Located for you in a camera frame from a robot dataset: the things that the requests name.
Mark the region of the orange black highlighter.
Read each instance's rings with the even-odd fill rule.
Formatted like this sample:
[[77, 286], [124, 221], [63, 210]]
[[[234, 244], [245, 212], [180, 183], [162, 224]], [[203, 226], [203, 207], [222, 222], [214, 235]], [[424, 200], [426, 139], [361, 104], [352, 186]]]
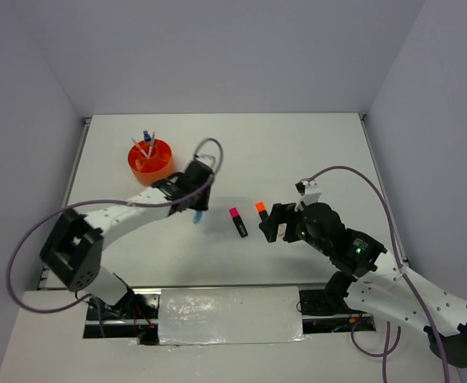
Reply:
[[268, 218], [268, 213], [267, 209], [265, 208], [265, 205], [262, 201], [259, 201], [255, 204], [256, 210], [258, 212], [258, 215], [262, 221], [266, 220]]

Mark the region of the translucent blue correction tape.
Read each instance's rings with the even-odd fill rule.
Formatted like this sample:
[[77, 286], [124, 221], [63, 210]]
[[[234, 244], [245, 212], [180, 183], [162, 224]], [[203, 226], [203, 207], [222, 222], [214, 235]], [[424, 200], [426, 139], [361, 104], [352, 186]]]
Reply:
[[199, 224], [203, 215], [203, 211], [195, 211], [192, 222], [194, 224]]

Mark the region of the clear green pen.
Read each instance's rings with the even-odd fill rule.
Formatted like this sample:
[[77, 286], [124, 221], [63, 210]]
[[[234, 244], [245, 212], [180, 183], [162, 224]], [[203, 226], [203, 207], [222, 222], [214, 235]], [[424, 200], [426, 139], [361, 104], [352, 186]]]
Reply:
[[153, 149], [154, 149], [154, 144], [155, 144], [155, 140], [156, 140], [156, 132], [153, 131], [152, 134], [150, 135], [151, 137], [151, 140], [150, 140], [150, 146], [149, 146], [149, 150], [148, 150], [148, 158], [151, 158], [152, 157], [152, 152], [153, 152]]

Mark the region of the pink black highlighter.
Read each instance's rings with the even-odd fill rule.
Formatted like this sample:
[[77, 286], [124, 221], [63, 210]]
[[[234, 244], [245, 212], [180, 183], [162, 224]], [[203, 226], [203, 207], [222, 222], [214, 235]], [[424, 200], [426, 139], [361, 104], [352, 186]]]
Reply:
[[229, 214], [232, 218], [232, 222], [234, 223], [236, 230], [239, 233], [239, 236], [241, 238], [246, 238], [248, 236], [247, 228], [245, 227], [245, 224], [239, 214], [238, 209], [236, 207], [230, 208]]

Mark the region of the clear spray bottle blue cap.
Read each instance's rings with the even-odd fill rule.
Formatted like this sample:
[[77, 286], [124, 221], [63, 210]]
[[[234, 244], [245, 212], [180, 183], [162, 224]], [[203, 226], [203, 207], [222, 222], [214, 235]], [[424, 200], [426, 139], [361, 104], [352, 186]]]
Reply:
[[149, 132], [147, 130], [144, 130], [143, 131], [143, 138], [144, 138], [144, 142], [148, 143], [152, 140]]

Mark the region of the clear orange pen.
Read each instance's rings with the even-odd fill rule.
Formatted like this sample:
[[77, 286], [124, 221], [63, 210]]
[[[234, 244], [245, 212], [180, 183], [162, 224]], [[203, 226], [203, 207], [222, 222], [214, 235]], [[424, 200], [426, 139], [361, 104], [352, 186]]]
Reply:
[[133, 142], [134, 146], [138, 149], [138, 151], [141, 153], [141, 155], [144, 157], [144, 158], [148, 158], [148, 153], [144, 150], [143, 148], [143, 141], [141, 142], [138, 142], [136, 139], [134, 139], [133, 137], [131, 138], [131, 141]]

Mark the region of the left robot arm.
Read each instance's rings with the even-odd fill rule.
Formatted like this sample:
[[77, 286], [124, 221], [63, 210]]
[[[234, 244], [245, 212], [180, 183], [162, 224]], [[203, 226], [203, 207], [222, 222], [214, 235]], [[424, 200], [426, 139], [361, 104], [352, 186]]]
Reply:
[[101, 265], [102, 252], [118, 239], [186, 209], [206, 211], [214, 171], [194, 159], [183, 172], [158, 180], [134, 197], [81, 214], [62, 212], [40, 258], [67, 290], [99, 298], [115, 318], [129, 316], [136, 303], [132, 288]]

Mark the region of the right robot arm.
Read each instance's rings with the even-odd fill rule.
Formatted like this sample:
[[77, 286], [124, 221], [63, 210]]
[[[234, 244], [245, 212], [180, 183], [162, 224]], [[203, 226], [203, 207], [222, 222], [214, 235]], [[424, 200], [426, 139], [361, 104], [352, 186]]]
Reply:
[[456, 297], [407, 266], [368, 234], [346, 227], [325, 203], [297, 207], [273, 205], [266, 211], [257, 203], [260, 230], [268, 242], [303, 241], [325, 255], [336, 267], [321, 294], [301, 295], [305, 315], [364, 311], [424, 334], [429, 348], [450, 365], [467, 367], [467, 300]]

